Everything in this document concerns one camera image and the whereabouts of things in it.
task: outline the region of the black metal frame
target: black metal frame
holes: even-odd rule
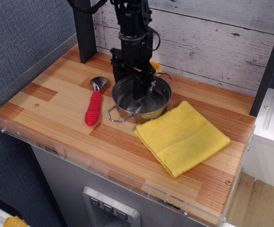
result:
[[[91,8],[90,0],[76,0],[77,5]],[[97,53],[92,14],[73,9],[80,61],[86,63]]]
[[[250,113],[249,113],[250,115],[252,115],[254,117],[258,116],[258,113],[260,111],[261,105],[263,103],[263,100],[264,100],[265,94],[267,92],[267,89],[269,87],[273,73],[274,73],[274,47],[270,54],[265,72],[263,74],[259,89],[257,91],[255,101],[254,101],[252,108],[250,110]]]

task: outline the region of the black cable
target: black cable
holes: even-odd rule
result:
[[[148,30],[151,31],[153,34],[156,34],[156,35],[158,36],[159,41],[158,41],[158,45],[157,45],[157,47],[156,47],[155,49],[153,49],[152,47],[150,47],[150,46],[148,45],[147,42],[146,42],[146,47],[147,47],[149,50],[151,50],[151,51],[156,51],[156,50],[158,50],[158,48],[159,48],[159,46],[160,46],[160,43],[161,43],[160,35],[159,35],[159,33],[158,33],[157,31],[155,31],[155,30],[152,29],[151,27],[148,27]]]

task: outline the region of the red handle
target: red handle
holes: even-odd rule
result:
[[[92,94],[91,102],[86,112],[85,122],[88,126],[92,126],[96,124],[100,116],[100,109],[101,109],[101,93],[99,91],[95,91]]]

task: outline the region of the wooden countertop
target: wooden countertop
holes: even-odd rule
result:
[[[248,115],[254,98],[172,75],[168,109],[187,100],[231,139],[220,152],[174,179],[134,135],[134,123],[109,120],[106,112],[114,106],[115,84],[110,58],[97,53],[82,64],[74,46],[0,108],[0,128],[149,193],[164,206],[217,225],[233,186],[226,182],[237,176],[255,123]],[[89,127],[84,118],[93,93],[90,80],[97,76],[109,82],[101,91],[101,118]],[[118,117],[116,110],[111,114]]]

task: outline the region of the yellow cloth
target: yellow cloth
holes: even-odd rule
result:
[[[28,225],[18,216],[9,217],[6,219],[3,227],[27,227]]]
[[[230,143],[187,101],[138,125],[135,134],[172,177],[188,171]]]

